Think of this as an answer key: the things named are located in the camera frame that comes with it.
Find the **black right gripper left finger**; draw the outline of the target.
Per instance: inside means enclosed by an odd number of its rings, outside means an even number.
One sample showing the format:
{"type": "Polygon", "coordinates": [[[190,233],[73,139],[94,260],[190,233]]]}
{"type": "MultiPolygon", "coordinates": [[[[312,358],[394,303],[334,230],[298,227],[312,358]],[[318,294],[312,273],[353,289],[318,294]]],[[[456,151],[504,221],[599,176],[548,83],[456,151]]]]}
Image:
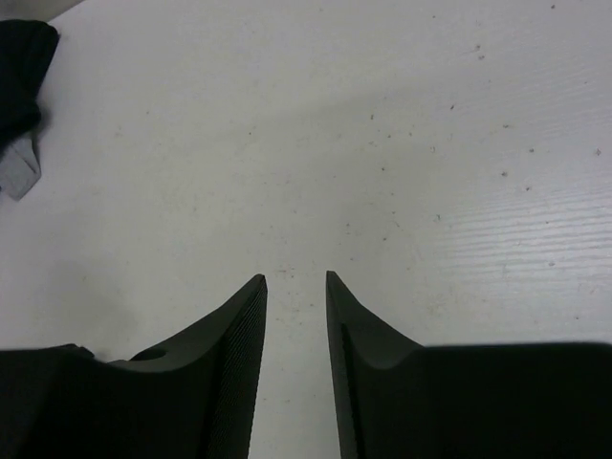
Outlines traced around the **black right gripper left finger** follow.
{"type": "Polygon", "coordinates": [[[129,360],[64,344],[1,354],[5,458],[244,458],[250,449],[267,284],[129,360]]]}

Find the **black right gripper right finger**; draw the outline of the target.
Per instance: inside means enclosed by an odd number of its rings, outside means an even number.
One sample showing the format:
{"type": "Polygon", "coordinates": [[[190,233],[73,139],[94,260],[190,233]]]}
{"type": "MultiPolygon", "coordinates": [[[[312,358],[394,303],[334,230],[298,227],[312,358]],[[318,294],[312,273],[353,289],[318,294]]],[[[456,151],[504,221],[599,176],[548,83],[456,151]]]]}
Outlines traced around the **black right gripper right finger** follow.
{"type": "Polygon", "coordinates": [[[423,346],[326,274],[344,458],[607,458],[611,348],[544,342],[423,346]]]}

